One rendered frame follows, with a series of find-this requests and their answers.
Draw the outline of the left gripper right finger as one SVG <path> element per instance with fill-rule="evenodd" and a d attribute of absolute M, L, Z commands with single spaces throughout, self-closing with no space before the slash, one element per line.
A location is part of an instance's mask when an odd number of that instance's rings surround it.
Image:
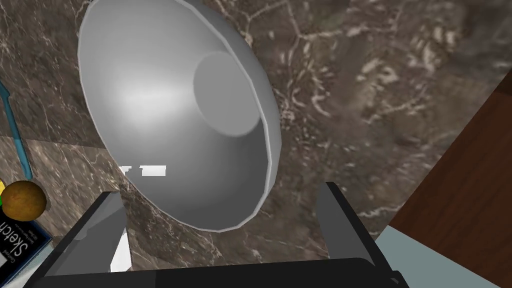
<path fill-rule="evenodd" d="M 379 271 L 390 273 L 385 256 L 334 182 L 321 184 L 316 217 L 329 259 L 360 258 Z"/>

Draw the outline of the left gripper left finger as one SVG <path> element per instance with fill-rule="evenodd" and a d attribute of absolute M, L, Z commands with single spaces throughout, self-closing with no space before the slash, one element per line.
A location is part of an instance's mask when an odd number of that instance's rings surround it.
<path fill-rule="evenodd" d="M 119 192 L 103 192 L 36 270 L 39 277 L 125 272 L 132 267 Z"/>

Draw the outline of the black and blue book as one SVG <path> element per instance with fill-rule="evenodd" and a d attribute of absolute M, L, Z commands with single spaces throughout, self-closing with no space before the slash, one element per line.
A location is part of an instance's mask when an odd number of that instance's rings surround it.
<path fill-rule="evenodd" d="M 0 288 L 13 280 L 52 240 L 35 221 L 17 221 L 0 211 Z"/>

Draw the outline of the grey metal bowl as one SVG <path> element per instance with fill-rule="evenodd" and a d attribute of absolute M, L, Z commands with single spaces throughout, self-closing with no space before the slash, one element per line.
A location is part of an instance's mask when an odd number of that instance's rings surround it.
<path fill-rule="evenodd" d="M 282 137 L 268 76 L 201 0 L 93 0 L 78 40 L 89 114 L 113 160 L 161 211 L 201 231 L 255 217 Z"/>

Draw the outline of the brown round fruit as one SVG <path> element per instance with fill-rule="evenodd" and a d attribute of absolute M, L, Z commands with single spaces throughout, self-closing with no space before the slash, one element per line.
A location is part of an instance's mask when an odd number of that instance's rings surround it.
<path fill-rule="evenodd" d="M 1 209 L 6 217 L 20 222 L 39 218 L 47 207 L 43 189 L 28 180 L 15 181 L 0 193 Z"/>

